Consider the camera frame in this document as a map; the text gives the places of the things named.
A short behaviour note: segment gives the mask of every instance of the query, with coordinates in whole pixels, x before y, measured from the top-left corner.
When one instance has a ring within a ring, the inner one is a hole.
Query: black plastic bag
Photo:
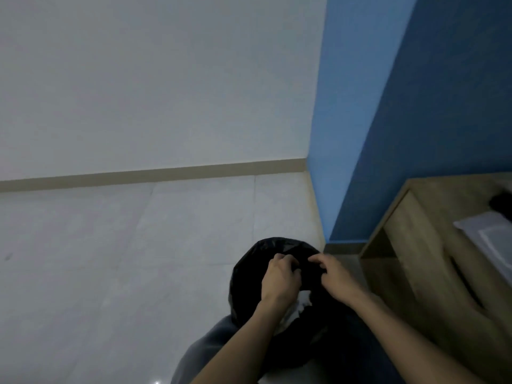
[[[241,327],[253,315],[261,300],[261,281],[268,262],[276,253],[291,254],[299,262],[302,274],[301,290],[310,290],[311,306],[306,306],[299,318],[287,329],[272,337],[263,363],[263,371],[273,368],[294,368],[305,364],[315,355],[315,343],[326,330],[329,307],[333,299],[324,290],[321,276],[324,270],[308,258],[319,251],[311,245],[282,237],[258,241],[234,266],[229,284],[229,304],[233,322]]]

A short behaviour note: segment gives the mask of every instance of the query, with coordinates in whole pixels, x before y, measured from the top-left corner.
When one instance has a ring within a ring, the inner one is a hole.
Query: light blue wall
[[[416,0],[328,0],[308,167],[329,241]]]
[[[418,0],[331,240],[368,239],[407,178],[512,170],[511,16],[512,0]]]

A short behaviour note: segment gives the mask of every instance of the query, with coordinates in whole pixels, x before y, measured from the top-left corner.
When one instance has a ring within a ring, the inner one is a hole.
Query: trousers
[[[185,352],[171,384],[189,384],[237,330],[230,316],[222,318]],[[372,331],[351,309],[320,343],[317,359],[333,382],[405,384]]]

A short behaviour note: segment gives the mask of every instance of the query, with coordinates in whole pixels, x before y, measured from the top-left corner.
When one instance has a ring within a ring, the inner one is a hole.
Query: furniture
[[[490,210],[495,174],[410,179],[363,248],[369,288],[490,383],[512,382],[512,288],[454,221]]]

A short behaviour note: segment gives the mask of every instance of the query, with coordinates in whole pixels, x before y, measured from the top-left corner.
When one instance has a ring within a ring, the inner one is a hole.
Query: drawer handle cutout
[[[470,295],[470,297],[473,300],[473,302],[475,302],[475,304],[477,304],[477,306],[481,310],[486,311],[485,307],[483,306],[482,301],[480,300],[480,298],[476,294],[475,290],[472,289],[470,283],[467,281],[466,277],[462,273],[462,271],[461,271],[459,265],[457,264],[457,262],[455,261],[455,259],[452,256],[450,256],[450,255],[448,255],[447,257],[450,260],[450,264],[453,267],[453,269],[454,269],[455,273],[457,274],[457,276],[459,277],[460,281],[462,282],[462,284],[464,284],[464,287],[465,287],[467,293]]]

